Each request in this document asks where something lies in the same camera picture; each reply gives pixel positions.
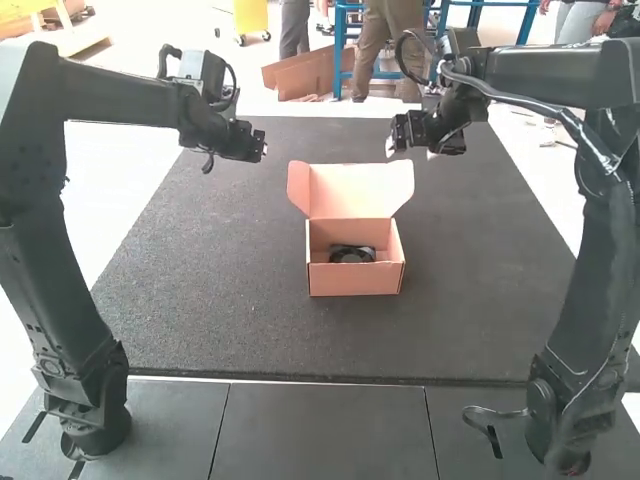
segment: flattened cardboard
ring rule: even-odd
[[[328,46],[262,67],[264,86],[278,91],[278,100],[325,95],[333,89],[334,47]],[[352,70],[355,49],[342,51],[344,70]]]
[[[305,225],[309,294],[399,293],[405,257],[391,217],[413,192],[411,160],[333,165],[290,162],[287,195],[309,217]],[[374,247],[376,261],[328,263],[332,244]]]

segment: black rubber mat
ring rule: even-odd
[[[307,294],[304,216],[287,164],[382,162],[384,119],[250,119],[259,165],[184,153],[93,293],[135,371],[254,379],[520,383],[574,259],[487,124],[469,152],[415,162],[396,215],[407,267],[391,297]],[[637,355],[633,353],[633,362]]]

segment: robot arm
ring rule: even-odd
[[[166,54],[181,58],[166,77]],[[60,58],[45,43],[0,45],[0,284],[33,345],[45,411],[60,418],[62,448],[91,459],[116,448],[131,419],[128,361],[100,318],[67,235],[64,122],[174,128],[180,144],[259,162],[264,132],[235,118],[233,70],[210,52],[165,46],[162,78],[143,78]],[[224,87],[225,71],[234,77]]]
[[[450,44],[468,34],[450,32]],[[576,180],[586,198],[582,245],[560,319],[533,359],[522,416],[535,458],[556,473],[579,475],[589,467],[596,437],[613,427],[640,320],[640,79],[634,69],[640,39],[455,53],[440,67],[448,87],[441,101],[429,111],[397,115],[390,150],[464,153],[463,130],[487,119],[490,99],[560,120],[578,144]],[[586,120],[558,105],[585,109]]]

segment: box flap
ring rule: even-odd
[[[287,195],[309,218],[389,218],[414,191],[413,161],[289,162]]]

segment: black cable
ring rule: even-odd
[[[443,62],[440,66],[440,72],[443,77],[475,88],[488,98],[526,108],[538,115],[558,120],[565,127],[569,136],[578,144],[582,155],[589,157],[588,160],[600,167],[602,173],[611,176],[618,182],[627,181],[617,171],[622,159],[607,147],[589,125],[580,120],[568,108],[544,103],[524,95],[501,92],[479,78],[454,72],[451,62]]]
[[[398,62],[398,66],[400,67],[400,71],[404,75],[406,75],[410,80],[414,81],[415,83],[417,83],[419,85],[424,85],[425,87],[429,87],[429,86],[431,86],[431,82],[429,81],[429,79],[424,78],[424,77],[420,77],[420,76],[416,75],[415,73],[411,72],[407,68],[406,64],[404,63],[404,58],[402,56],[402,46],[404,45],[404,42],[406,41],[406,39],[409,38],[409,37],[413,37],[416,40],[418,40],[424,46],[425,50],[429,50],[429,53],[431,53],[431,55],[435,57],[434,52],[432,52],[429,49],[429,45],[427,44],[426,39],[423,38],[423,35],[418,35],[414,30],[405,30],[404,32],[402,32],[402,35],[400,36],[400,38],[396,42],[396,50],[395,50],[396,62]]]
[[[233,99],[235,98],[236,93],[238,92],[238,80],[236,78],[236,72],[233,70],[233,67],[227,62],[225,62],[225,70],[228,70],[229,74],[231,75],[231,95],[221,102],[211,104],[211,109],[214,112],[224,112],[227,108],[229,108],[233,103]]]

